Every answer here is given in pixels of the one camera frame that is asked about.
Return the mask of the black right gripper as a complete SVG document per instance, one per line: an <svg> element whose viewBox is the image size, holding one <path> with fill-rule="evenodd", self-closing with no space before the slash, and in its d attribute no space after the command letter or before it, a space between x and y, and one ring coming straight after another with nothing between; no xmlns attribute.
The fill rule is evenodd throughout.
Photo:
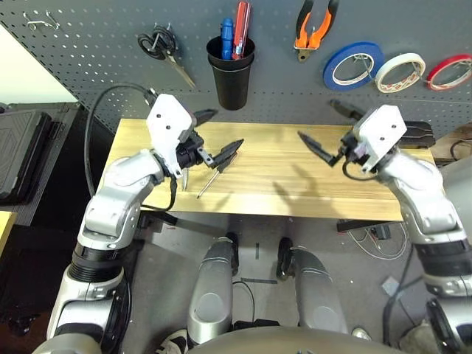
<svg viewBox="0 0 472 354"><path fill-rule="evenodd" d="M342 102L341 100L331 99L330 106L343 117L360 120L365 112L355 106ZM308 136L307 134L298 131L299 138L303 141L305 146L321 160L326 162L330 167L333 167L339 160L345 156L348 162L355 164L365 164L369 158L367 152L367 145L364 142L359 142L353 133L346 133L341 138L341 150L337 155L332 155L322 148L322 145Z"/></svg>

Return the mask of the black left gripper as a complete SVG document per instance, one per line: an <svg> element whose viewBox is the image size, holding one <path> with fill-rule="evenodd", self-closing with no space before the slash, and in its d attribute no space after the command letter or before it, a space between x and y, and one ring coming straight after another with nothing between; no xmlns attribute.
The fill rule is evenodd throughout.
<svg viewBox="0 0 472 354"><path fill-rule="evenodd" d="M210 121L217 113L218 110L214 108L194 112L195 127ZM201 136L196 131L192 131L188 139L176 148L177 161L181 169L191 168L204 162L207 167L224 170L236 157L243 143L244 139L231 142L223 147L217 156L212 156L203 149L204 140Z"/></svg>

